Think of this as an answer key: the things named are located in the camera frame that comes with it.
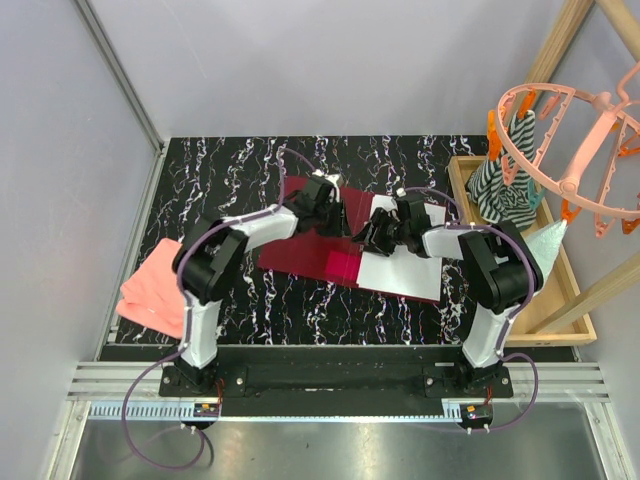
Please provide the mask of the red plastic folder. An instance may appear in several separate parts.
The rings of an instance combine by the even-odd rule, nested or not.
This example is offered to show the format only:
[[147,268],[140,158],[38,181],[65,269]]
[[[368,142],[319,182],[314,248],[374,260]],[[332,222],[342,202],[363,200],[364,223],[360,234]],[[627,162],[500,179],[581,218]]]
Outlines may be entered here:
[[264,246],[258,267],[359,288],[356,279],[361,256],[361,246],[350,239],[322,237],[311,230]]

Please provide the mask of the white paper sheet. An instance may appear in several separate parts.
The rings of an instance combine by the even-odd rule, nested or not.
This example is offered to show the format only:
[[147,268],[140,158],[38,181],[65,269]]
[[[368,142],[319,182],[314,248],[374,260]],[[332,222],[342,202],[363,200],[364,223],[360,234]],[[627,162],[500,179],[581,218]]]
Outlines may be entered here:
[[361,289],[438,303],[441,294],[442,260],[422,258],[407,246],[397,245],[390,256],[361,245],[356,284]]

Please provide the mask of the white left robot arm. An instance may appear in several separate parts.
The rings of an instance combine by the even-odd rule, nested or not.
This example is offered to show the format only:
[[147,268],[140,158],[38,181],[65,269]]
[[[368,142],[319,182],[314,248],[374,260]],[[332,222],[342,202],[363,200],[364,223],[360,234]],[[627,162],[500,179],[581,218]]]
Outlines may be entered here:
[[342,185],[341,175],[317,170],[302,189],[282,195],[276,204],[244,216],[205,218],[185,237],[172,264],[184,300],[183,333],[172,360],[190,393],[203,396],[215,386],[211,366],[218,353],[218,317],[246,254],[311,230],[325,237],[349,236]]

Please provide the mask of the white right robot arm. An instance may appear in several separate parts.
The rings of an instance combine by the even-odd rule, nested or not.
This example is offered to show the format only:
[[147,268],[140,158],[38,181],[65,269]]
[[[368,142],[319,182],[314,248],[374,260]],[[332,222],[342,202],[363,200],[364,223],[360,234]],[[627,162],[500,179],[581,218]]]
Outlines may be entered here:
[[513,222],[436,225],[424,202],[413,196],[397,199],[391,209],[376,208],[352,241],[385,257],[404,246],[420,258],[460,260],[476,310],[447,381],[472,397],[500,376],[506,337],[544,284],[541,267]]

